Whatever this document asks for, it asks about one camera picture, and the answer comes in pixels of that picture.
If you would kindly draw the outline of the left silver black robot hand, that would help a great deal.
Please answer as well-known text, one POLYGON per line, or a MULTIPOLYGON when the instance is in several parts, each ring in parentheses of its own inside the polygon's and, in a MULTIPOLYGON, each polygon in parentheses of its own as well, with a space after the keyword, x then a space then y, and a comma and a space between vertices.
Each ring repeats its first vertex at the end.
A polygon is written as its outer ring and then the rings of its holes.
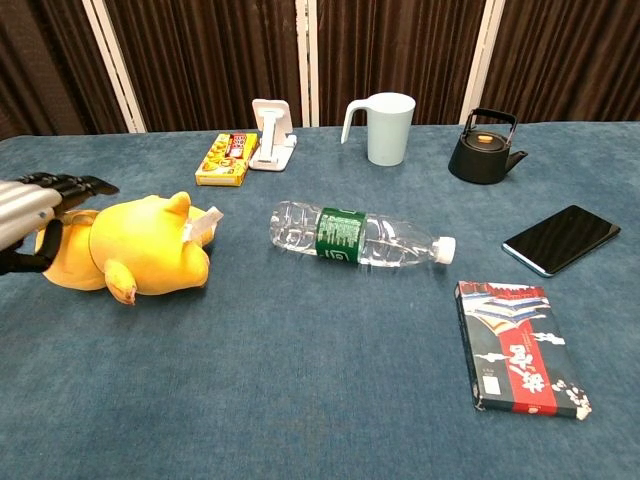
POLYGON ((92 196, 114 195, 119 188, 94 176, 35 172, 1 182, 1 273, 46 271, 59 251, 62 216, 92 196), (19 253, 24 239, 44 229, 32 255, 19 253))

